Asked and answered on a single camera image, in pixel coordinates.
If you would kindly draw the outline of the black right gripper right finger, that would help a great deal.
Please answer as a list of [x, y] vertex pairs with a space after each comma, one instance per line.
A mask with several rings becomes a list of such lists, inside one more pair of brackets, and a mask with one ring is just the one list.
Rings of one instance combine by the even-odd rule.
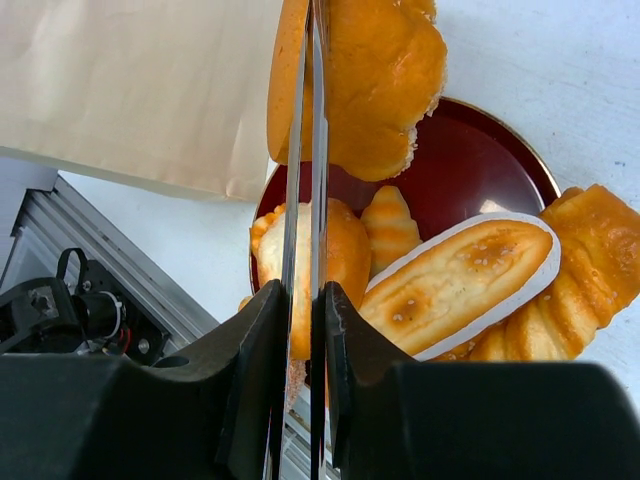
[[333, 464], [346, 479], [635, 479], [639, 422], [589, 363], [427, 363], [326, 291]]

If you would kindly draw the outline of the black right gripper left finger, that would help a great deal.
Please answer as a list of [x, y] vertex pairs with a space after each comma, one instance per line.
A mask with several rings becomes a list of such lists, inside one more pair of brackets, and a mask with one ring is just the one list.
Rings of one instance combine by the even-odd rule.
[[283, 430], [283, 288], [153, 367], [5, 354], [5, 479], [274, 479]]

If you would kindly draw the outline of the sugared round bread roll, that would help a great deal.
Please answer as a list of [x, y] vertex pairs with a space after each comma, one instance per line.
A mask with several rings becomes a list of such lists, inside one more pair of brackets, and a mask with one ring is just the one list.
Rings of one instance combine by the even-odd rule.
[[[250, 229], [251, 251], [257, 260], [258, 280], [264, 285], [282, 276], [286, 206], [256, 219]], [[290, 355], [308, 360], [311, 352], [311, 205], [298, 207], [293, 319]], [[328, 200], [326, 279], [339, 283], [354, 307], [359, 307], [369, 281], [370, 242], [364, 224], [343, 202]]]

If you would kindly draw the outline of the long braided pastry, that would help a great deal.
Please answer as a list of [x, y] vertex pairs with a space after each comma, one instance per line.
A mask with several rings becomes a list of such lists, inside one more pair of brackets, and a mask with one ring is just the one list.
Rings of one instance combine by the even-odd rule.
[[560, 270], [533, 300], [438, 361], [573, 360], [639, 293], [639, 215], [601, 185], [567, 189], [540, 215]]

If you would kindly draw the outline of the cream paper bag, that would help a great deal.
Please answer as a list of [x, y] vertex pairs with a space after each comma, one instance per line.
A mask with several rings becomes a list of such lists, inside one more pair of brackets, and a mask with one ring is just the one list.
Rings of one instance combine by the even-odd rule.
[[194, 199], [267, 175], [277, 1], [5, 1], [1, 152]]

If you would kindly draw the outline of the round orange bun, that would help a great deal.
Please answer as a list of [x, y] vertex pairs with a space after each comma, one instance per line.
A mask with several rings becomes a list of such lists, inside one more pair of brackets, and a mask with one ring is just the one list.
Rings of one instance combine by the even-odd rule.
[[[309, 1], [283, 1], [267, 100], [271, 158], [286, 165]], [[416, 125], [437, 107], [447, 47], [436, 1], [329, 1], [326, 112], [329, 162], [367, 182], [413, 160]]]

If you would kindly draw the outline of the metal tongs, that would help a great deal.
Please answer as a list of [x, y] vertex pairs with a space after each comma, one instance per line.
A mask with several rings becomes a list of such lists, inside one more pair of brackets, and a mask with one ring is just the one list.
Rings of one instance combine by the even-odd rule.
[[326, 477], [325, 300], [328, 230], [329, 125], [326, 70], [328, 1], [301, 4], [302, 24], [287, 146], [281, 282], [285, 292], [286, 359], [308, 348], [310, 361], [310, 477]]

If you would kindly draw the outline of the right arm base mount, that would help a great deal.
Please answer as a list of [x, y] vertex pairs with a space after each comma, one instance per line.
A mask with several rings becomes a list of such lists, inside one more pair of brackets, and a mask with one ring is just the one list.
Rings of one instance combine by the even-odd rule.
[[55, 276], [1, 295], [3, 354], [105, 354], [150, 366], [169, 338], [160, 320], [80, 248], [62, 252]]

